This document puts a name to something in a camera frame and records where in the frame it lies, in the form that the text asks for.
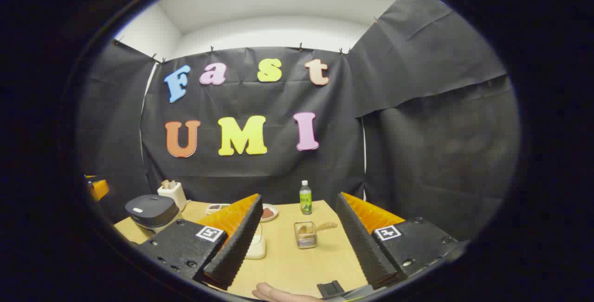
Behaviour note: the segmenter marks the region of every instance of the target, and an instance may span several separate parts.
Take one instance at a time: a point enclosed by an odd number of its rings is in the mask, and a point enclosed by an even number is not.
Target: human hand
[[[322,302],[320,298],[308,295],[295,295],[287,293],[268,285],[267,283],[258,283],[256,290],[252,294],[260,300],[268,302]]]

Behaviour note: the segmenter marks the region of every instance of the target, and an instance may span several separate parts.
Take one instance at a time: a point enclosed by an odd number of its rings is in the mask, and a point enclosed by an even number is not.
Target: foam letter
[[[329,82],[328,77],[322,76],[322,69],[328,70],[328,64],[323,64],[320,59],[312,59],[305,63],[306,68],[310,68],[310,80],[316,85],[326,85]]]
[[[173,103],[174,101],[184,96],[185,89],[182,89],[180,85],[187,85],[186,74],[189,72],[189,70],[189,65],[184,65],[180,69],[176,70],[174,73],[165,77],[165,82],[169,86],[169,93],[171,94],[171,96],[169,97],[170,103]]]
[[[185,148],[180,148],[178,142],[178,132],[180,131],[181,126],[181,122],[167,122],[165,124],[165,129],[167,129],[167,151],[169,151],[173,157],[189,157],[196,151],[200,121],[190,120],[186,122],[187,146]]]
[[[280,59],[278,58],[265,58],[260,61],[258,65],[258,80],[261,82],[276,82],[283,75],[280,71]]]
[[[293,116],[299,127],[297,150],[315,150],[320,147],[320,144],[314,139],[313,120],[315,117],[316,115],[311,112],[297,113]]]
[[[268,149],[264,146],[263,126],[266,118],[263,116],[251,116],[245,123],[244,129],[239,129],[239,125],[234,118],[221,118],[222,141],[219,154],[221,156],[231,156],[233,148],[231,142],[238,154],[244,152],[245,144],[250,140],[248,148],[245,150],[248,154],[266,154]]]
[[[206,70],[206,72],[204,72],[202,76],[200,76],[200,83],[214,85],[223,84],[223,82],[225,81],[225,70],[227,70],[227,65],[225,65],[224,63],[212,63],[207,65],[204,69]]]

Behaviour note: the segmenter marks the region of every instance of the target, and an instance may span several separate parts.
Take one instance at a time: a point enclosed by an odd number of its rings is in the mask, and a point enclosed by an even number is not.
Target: spoon
[[[318,232],[320,230],[326,230],[326,229],[332,229],[332,228],[336,228],[338,226],[338,224],[334,223],[334,222],[326,222],[324,224],[320,224],[316,229],[312,230],[312,231],[307,231],[307,227],[306,226],[301,226],[301,228],[299,228],[299,230],[297,230],[298,234],[305,234],[306,232],[308,234],[313,234],[314,232]]]

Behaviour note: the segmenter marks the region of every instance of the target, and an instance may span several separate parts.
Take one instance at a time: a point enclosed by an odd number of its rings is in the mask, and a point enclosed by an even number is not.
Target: wooden table
[[[182,211],[182,216],[196,222],[206,216],[208,205],[210,203],[191,201]],[[321,297],[316,286],[318,283],[337,280],[344,291],[367,285],[338,216],[324,200],[313,201],[311,215],[303,215],[299,203],[275,206],[278,217],[262,222],[266,256],[244,260],[235,281],[227,290],[229,293],[254,298],[251,292],[256,284],[266,282],[289,293]],[[301,220],[311,220],[316,226],[324,222],[336,222],[339,226],[319,231],[317,247],[298,249],[293,223]],[[136,243],[149,238],[131,218],[121,220],[115,228]]]

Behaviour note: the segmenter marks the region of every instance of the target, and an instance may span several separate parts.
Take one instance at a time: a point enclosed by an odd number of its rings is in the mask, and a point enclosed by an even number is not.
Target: green bottle
[[[301,181],[301,190],[299,190],[299,204],[301,205],[302,214],[311,214],[311,190],[309,187],[307,187],[307,180]]]

